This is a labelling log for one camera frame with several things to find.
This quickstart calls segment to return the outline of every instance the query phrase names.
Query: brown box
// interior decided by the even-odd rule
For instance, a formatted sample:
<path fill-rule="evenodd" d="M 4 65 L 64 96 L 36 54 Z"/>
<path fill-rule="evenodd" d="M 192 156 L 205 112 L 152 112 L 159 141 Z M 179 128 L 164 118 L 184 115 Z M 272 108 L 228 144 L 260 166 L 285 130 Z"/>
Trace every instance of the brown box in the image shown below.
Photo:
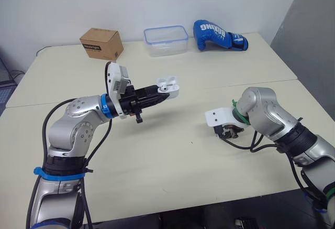
<path fill-rule="evenodd" d="M 91 58 L 115 61 L 124 50 L 118 31 L 91 28 L 80 41 Z"/>

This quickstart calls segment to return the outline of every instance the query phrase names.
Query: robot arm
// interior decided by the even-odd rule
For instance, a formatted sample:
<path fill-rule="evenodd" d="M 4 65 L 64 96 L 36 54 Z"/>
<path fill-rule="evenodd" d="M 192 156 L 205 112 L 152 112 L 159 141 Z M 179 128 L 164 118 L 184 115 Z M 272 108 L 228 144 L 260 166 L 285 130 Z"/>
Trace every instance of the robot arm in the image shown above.
<path fill-rule="evenodd" d="M 328 214 L 335 221 L 335 148 L 313 134 L 279 104 L 269 88 L 247 88 L 234 107 L 206 112 L 207 124 L 222 130 L 223 137 L 251 125 L 272 140 L 280 153 L 286 153 L 302 167 L 301 175 L 316 196 L 328 203 Z"/>
<path fill-rule="evenodd" d="M 135 115 L 136 121 L 142 122 L 143 108 L 177 97 L 179 91 L 175 81 L 135 90 L 127 69 L 117 63 L 108 65 L 106 75 L 108 94 L 73 100 L 51 126 L 47 158 L 42 168 L 34 170 L 39 177 L 26 228 L 80 228 L 86 202 L 84 176 L 92 172 L 86 168 L 85 155 L 95 129 L 117 116 Z"/>

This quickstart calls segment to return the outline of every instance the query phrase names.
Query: table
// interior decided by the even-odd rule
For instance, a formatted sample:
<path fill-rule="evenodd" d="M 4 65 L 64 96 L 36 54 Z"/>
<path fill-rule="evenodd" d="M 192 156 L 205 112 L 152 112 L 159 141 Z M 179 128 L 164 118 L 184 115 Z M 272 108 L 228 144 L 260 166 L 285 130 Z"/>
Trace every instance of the table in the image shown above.
<path fill-rule="evenodd" d="M 220 141 L 206 125 L 204 112 L 230 106 L 248 86 L 272 88 L 283 108 L 312 132 L 335 144 L 335 123 L 297 80 L 184 91 L 134 117 L 113 120 L 111 134 L 90 163 L 85 178 L 93 221 L 105 221 L 243 199 L 297 189 L 286 156 L 273 148 L 257 153 Z M 23 228 L 35 177 L 42 164 L 41 127 L 55 104 L 7 108 L 0 118 L 0 220 L 4 228 Z M 64 108 L 50 119 L 61 117 Z M 90 150 L 103 136 L 98 127 Z M 248 128 L 235 142 L 248 146 Z M 262 144 L 269 143 L 264 139 Z"/>
<path fill-rule="evenodd" d="M 136 88 L 171 75 L 178 77 L 184 91 L 297 79 L 259 34 L 245 37 L 249 48 L 243 52 L 211 44 L 200 52 L 190 38 L 188 52 L 156 58 L 149 57 L 143 41 L 125 42 L 117 62 L 127 67 Z M 102 94 L 105 63 L 106 60 L 89 58 L 81 45 L 46 48 L 38 54 L 6 106 L 55 103 Z"/>

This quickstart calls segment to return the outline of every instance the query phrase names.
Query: plastic container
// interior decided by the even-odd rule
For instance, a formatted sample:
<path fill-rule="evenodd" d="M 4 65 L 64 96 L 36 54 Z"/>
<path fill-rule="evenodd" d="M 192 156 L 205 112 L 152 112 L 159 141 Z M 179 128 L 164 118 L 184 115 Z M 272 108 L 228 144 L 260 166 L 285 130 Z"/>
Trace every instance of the plastic container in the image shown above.
<path fill-rule="evenodd" d="M 183 26 L 149 28 L 144 41 L 150 56 L 166 56 L 186 52 L 188 35 Z"/>

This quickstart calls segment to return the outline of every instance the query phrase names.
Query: boxing glove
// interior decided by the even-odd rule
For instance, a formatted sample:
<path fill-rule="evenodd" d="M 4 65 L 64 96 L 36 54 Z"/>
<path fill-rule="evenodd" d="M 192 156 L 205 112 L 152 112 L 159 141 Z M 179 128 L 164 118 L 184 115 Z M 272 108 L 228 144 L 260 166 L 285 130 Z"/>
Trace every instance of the boxing glove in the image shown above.
<path fill-rule="evenodd" d="M 200 51 L 205 49 L 208 40 L 221 47 L 238 51 L 247 50 L 249 45 L 247 39 L 242 35 L 226 32 L 218 25 L 207 20 L 195 21 L 193 34 Z"/>

